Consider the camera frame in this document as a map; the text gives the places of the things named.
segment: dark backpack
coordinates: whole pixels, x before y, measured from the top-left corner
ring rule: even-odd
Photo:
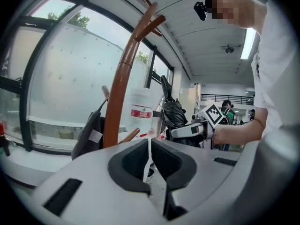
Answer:
[[[228,113],[233,113],[233,111],[230,108],[222,107],[221,112],[224,115],[224,118],[220,121],[220,124],[232,125],[233,121],[231,117],[228,116]]]

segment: person in green shirt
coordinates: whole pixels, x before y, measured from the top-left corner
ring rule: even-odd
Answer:
[[[221,120],[220,124],[232,125],[234,121],[234,111],[232,110],[233,105],[230,100],[225,100],[222,104],[221,112],[224,115],[224,118]],[[214,146],[216,149],[222,151],[229,150],[229,144],[219,144]]]
[[[234,120],[234,111],[232,110],[233,105],[231,104],[230,100],[225,100],[222,104],[221,112],[227,118],[228,125],[233,124]]]

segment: glass pane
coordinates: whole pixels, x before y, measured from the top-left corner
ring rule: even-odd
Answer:
[[[167,78],[168,75],[168,67],[164,64],[164,62],[155,55],[155,60],[153,64],[153,71],[157,73],[158,75],[162,76],[165,75]]]
[[[0,89],[0,121],[4,133],[22,139],[19,119],[20,96],[18,94]]]
[[[38,60],[29,111],[36,144],[73,146],[79,129],[105,99],[101,87],[111,88],[123,49],[87,29],[65,24]],[[144,87],[147,70],[135,59],[126,97],[132,88]],[[105,116],[106,105],[101,113]],[[124,123],[122,114],[120,126]]]
[[[32,17],[41,17],[57,20],[75,4],[64,0],[47,0],[40,5],[32,14]]]
[[[33,143],[48,147],[71,149],[75,146],[82,127],[68,127],[30,121]]]
[[[44,32],[43,29],[20,27],[3,64],[1,75],[21,80],[29,58]]]
[[[157,108],[159,104],[162,103],[162,98],[164,96],[163,88],[161,87],[161,84],[152,79],[150,84],[150,90],[153,95],[153,108]]]
[[[165,97],[163,96],[163,98],[161,99],[161,101],[156,109],[156,112],[160,112],[163,109],[164,98]]]
[[[83,8],[75,14],[68,23],[106,39],[120,47],[121,50],[124,50],[131,36],[131,33],[128,30],[121,27],[113,20],[88,8]],[[147,64],[149,53],[150,49],[145,44],[141,43],[136,58],[144,64]]]

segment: red object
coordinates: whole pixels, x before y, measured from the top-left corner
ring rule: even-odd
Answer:
[[[131,110],[131,116],[136,118],[151,118],[152,112],[141,112],[138,110]]]
[[[4,128],[1,122],[0,122],[0,136],[4,136]]]
[[[146,134],[140,135],[140,137],[145,137],[147,135],[152,135],[152,134],[154,134],[154,130],[151,128],[149,132],[147,132]]]

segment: ceiling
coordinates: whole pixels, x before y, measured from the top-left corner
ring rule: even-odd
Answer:
[[[201,21],[193,7],[205,0],[150,0],[158,3],[157,15],[166,17],[165,27],[184,56],[185,67],[197,83],[234,83],[253,86],[251,60],[257,51],[259,36],[248,60],[241,60],[246,30],[212,19]],[[226,46],[234,52],[225,52]]]

